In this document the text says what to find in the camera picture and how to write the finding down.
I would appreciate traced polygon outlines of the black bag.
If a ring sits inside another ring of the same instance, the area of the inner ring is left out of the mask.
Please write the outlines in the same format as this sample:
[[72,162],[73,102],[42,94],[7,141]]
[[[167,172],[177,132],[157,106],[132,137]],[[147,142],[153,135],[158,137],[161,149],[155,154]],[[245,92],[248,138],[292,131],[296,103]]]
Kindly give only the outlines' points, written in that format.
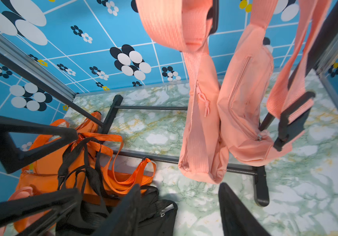
[[[63,153],[63,162],[58,170],[58,190],[74,188],[79,190],[81,196],[79,205],[56,224],[57,236],[92,235],[110,215],[104,198],[118,199],[117,196],[107,194],[104,188],[99,162],[100,149],[96,150],[96,166],[90,165],[88,145],[91,142],[100,143],[94,137],[85,138],[77,146],[69,145]],[[100,198],[99,205],[83,200],[87,184]]]
[[178,211],[174,201],[159,199],[159,190],[154,186],[140,187],[140,219],[137,227],[138,236],[173,236]]

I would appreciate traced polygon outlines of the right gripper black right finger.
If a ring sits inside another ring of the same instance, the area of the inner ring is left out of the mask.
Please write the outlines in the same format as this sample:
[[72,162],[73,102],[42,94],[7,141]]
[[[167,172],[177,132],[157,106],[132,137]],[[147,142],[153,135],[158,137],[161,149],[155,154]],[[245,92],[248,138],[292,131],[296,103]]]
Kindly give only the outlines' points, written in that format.
[[225,236],[270,236],[226,183],[218,192]]

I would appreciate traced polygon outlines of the orange bag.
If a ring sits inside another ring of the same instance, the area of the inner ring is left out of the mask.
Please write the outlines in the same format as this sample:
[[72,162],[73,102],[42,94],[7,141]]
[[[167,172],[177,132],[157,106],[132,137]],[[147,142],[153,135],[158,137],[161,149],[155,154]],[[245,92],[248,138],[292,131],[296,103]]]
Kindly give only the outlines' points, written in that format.
[[[104,198],[106,205],[116,206],[136,184],[139,186],[151,185],[157,170],[154,161],[144,157],[135,166],[132,166],[121,153],[124,143],[123,138],[119,135],[80,133],[78,141],[73,145],[77,146],[80,141],[90,137],[94,137],[100,142],[99,144],[91,142],[88,145],[90,165],[91,167],[96,166],[96,150],[100,149],[99,162],[104,188],[107,194],[118,197],[118,199]],[[85,188],[84,200],[92,204],[100,204],[100,198],[96,196],[88,184]]]
[[[65,128],[69,127],[69,123],[64,119],[56,120],[50,126],[61,127],[61,125]],[[96,132],[98,127],[99,126],[96,123],[86,119],[75,130],[78,134]],[[53,135],[39,135],[30,149],[44,146],[57,139],[59,138],[53,138]],[[62,156],[68,147],[69,145],[66,145],[32,164],[23,167],[16,190],[9,200],[18,200],[56,191],[58,187],[58,171],[63,163]],[[48,212],[41,212],[15,222],[13,224],[15,230],[18,233],[21,233],[46,213]]]

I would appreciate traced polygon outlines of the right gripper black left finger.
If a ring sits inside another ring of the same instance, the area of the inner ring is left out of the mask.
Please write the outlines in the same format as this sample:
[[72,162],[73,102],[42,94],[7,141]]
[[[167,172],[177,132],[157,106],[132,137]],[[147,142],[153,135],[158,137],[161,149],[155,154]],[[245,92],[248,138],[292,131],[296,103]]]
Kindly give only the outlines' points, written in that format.
[[136,236],[140,202],[140,186],[136,184],[92,236]]

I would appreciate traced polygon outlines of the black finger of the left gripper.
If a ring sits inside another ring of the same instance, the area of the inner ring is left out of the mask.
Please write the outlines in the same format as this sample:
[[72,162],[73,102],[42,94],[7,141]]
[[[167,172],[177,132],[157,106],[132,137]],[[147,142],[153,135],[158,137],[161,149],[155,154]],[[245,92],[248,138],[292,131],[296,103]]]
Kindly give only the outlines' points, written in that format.
[[[48,138],[58,136],[53,141],[43,141],[37,147],[23,150],[32,136],[44,135]],[[77,131],[72,128],[43,125],[0,116],[0,163],[6,173],[19,169],[59,150],[77,140]]]
[[81,199],[82,195],[77,189],[64,189],[22,200],[22,205],[17,206],[16,211],[11,209],[7,202],[1,202],[0,227],[41,212],[48,212],[19,233],[20,236],[41,236],[80,205]]

